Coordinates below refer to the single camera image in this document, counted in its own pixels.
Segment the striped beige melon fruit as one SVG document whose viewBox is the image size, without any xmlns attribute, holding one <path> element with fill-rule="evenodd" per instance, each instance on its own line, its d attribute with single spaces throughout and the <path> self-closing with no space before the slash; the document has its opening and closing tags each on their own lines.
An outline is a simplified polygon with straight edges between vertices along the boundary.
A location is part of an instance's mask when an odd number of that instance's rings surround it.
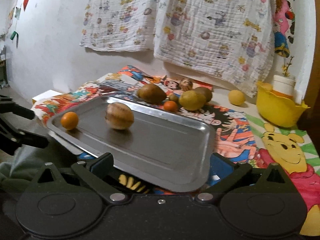
<svg viewBox="0 0 320 240">
<path fill-rule="evenodd" d="M 112 129 L 125 130 L 132 126 L 135 118 L 127 105 L 114 102 L 107 106 L 105 121 Z"/>
</svg>

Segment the small orange tangerine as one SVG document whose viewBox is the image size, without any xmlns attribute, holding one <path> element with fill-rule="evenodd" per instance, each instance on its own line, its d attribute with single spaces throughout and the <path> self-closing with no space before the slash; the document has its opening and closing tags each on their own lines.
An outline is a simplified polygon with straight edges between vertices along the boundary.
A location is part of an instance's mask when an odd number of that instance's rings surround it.
<svg viewBox="0 0 320 240">
<path fill-rule="evenodd" d="M 62 116 L 60 122 L 66 130 L 73 130 L 78 125 L 79 117 L 75 112 L 67 112 Z"/>
</svg>

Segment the yellow-green pear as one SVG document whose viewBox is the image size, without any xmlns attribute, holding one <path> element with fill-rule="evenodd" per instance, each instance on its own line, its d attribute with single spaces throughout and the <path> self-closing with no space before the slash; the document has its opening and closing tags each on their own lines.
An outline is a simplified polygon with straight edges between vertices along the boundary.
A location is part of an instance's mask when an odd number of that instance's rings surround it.
<svg viewBox="0 0 320 240">
<path fill-rule="evenodd" d="M 206 103 L 206 97 L 194 90 L 183 92 L 179 98 L 179 104 L 188 111 L 197 111 Z"/>
</svg>

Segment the brown pear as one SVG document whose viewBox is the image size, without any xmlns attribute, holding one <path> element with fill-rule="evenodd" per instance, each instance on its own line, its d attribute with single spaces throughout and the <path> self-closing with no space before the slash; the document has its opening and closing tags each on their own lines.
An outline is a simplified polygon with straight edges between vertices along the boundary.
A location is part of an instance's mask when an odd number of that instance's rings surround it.
<svg viewBox="0 0 320 240">
<path fill-rule="evenodd" d="M 153 83 L 140 87 L 137 96 L 150 104 L 159 104 L 167 98 L 165 91 Z"/>
</svg>

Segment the colourful cartoon table cloth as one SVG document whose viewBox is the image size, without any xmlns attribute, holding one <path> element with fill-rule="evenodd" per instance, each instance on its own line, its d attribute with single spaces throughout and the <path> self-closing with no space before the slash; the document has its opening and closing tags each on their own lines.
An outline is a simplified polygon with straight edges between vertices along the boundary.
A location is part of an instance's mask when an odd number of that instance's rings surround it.
<svg viewBox="0 0 320 240">
<path fill-rule="evenodd" d="M 33 98 L 33 110 L 43 123 L 53 115 L 98 96 L 110 94 L 137 101 L 137 90 L 156 84 L 168 95 L 180 95 L 179 79 L 151 76 L 128 65 L 84 83 L 74 92 L 46 91 Z M 278 162 L 296 185 L 308 208 L 301 230 L 304 236 L 319 235 L 319 155 L 306 131 L 279 128 L 257 115 L 208 103 L 198 112 L 179 111 L 181 115 L 206 122 L 217 128 L 217 151 L 233 162 L 247 161 L 257 168 Z"/>
</svg>

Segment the yellow lemon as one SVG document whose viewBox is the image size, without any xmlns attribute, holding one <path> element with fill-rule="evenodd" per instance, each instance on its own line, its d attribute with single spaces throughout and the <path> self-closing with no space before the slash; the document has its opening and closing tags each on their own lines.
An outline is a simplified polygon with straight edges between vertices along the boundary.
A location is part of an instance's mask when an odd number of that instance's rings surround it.
<svg viewBox="0 0 320 240">
<path fill-rule="evenodd" d="M 244 93 L 239 90 L 231 90 L 228 94 L 228 100 L 235 106 L 241 106 L 246 101 Z"/>
</svg>

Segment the silver metal tray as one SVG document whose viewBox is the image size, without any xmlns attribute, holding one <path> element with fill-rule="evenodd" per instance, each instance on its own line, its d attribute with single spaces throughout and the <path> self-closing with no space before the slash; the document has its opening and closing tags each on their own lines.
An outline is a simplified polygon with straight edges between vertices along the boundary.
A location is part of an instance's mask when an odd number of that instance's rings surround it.
<svg viewBox="0 0 320 240">
<path fill-rule="evenodd" d="M 124 131 L 105 121 L 109 104 L 127 105 L 134 123 Z M 67 142 L 99 157 L 111 153 L 114 166 L 144 181 L 173 192 L 191 192 L 208 179 L 215 129 L 182 115 L 136 102 L 102 96 L 71 108 L 79 117 L 76 129 L 65 130 L 63 113 L 47 121 L 47 127 Z"/>
</svg>

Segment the fruit in yellow bowl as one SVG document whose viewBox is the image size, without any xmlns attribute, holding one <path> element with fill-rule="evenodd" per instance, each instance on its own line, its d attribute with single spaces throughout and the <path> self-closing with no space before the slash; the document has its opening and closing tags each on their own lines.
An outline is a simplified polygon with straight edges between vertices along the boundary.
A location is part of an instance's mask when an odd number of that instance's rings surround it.
<svg viewBox="0 0 320 240">
<path fill-rule="evenodd" d="M 266 91 L 271 91 L 273 89 L 273 86 L 270 83 L 261 83 L 260 87 L 263 88 Z"/>
</svg>

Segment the white orange jar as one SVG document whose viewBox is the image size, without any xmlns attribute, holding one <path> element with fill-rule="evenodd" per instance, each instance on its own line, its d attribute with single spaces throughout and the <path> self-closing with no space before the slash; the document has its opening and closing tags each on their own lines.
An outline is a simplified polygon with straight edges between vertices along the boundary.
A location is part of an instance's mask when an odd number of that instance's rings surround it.
<svg viewBox="0 0 320 240">
<path fill-rule="evenodd" d="M 282 75 L 273 76 L 272 93 L 288 99 L 293 99 L 295 80 Z"/>
</svg>

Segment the small brown kiwi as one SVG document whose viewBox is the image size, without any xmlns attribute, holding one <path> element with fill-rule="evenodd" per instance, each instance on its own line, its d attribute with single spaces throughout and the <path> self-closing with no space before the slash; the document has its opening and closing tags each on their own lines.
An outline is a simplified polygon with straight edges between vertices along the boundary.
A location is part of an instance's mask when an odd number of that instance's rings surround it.
<svg viewBox="0 0 320 240">
<path fill-rule="evenodd" d="M 170 94 L 170 95 L 168 96 L 168 100 L 178 103 L 179 97 L 178 97 L 177 95 L 175 95 L 175 94 Z"/>
</svg>

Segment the striped brown round fruit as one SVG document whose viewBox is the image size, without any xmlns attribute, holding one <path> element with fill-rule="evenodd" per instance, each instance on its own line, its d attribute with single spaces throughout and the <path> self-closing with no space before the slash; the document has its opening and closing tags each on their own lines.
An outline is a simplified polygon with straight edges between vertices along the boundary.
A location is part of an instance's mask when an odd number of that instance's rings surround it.
<svg viewBox="0 0 320 240">
<path fill-rule="evenodd" d="M 189 78 L 183 78 L 180 83 L 179 87 L 182 91 L 189 91 L 193 89 L 193 81 Z"/>
</svg>

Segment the right white printed cloth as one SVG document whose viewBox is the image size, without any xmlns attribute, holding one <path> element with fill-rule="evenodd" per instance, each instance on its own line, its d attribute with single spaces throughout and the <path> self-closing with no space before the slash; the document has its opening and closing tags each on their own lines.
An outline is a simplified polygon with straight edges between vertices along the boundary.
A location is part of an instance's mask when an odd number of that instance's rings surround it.
<svg viewBox="0 0 320 240">
<path fill-rule="evenodd" d="M 154 57 L 249 97 L 269 75 L 276 0 L 160 0 Z"/>
</svg>

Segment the white printed cloth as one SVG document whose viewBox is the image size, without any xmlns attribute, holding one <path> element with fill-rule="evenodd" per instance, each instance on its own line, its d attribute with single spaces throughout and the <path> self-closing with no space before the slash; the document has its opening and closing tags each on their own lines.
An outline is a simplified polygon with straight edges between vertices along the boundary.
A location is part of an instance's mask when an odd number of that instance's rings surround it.
<svg viewBox="0 0 320 240">
<path fill-rule="evenodd" d="M 153 49 L 160 0 L 88 0 L 80 46 L 95 51 Z"/>
<path fill-rule="evenodd" d="M 160 0 L 154 57 L 249 97 L 269 75 L 276 0 Z"/>
</svg>

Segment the left white printed cloth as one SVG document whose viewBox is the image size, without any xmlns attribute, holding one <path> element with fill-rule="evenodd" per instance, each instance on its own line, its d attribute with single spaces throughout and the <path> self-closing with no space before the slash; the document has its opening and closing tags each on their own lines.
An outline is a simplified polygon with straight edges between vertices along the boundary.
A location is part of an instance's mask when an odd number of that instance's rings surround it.
<svg viewBox="0 0 320 240">
<path fill-rule="evenodd" d="M 153 49 L 160 0 L 88 0 L 80 46 L 95 51 Z"/>
</svg>

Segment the cartoon wall poster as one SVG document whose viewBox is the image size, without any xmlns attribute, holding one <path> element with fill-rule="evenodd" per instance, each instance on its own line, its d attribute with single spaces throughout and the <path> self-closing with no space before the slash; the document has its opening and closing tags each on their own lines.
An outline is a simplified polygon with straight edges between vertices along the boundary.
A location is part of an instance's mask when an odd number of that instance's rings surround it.
<svg viewBox="0 0 320 240">
<path fill-rule="evenodd" d="M 281 57 L 288 58 L 290 49 L 287 40 L 289 22 L 295 19 L 288 0 L 276 0 L 276 12 L 274 15 L 274 51 Z"/>
</svg>

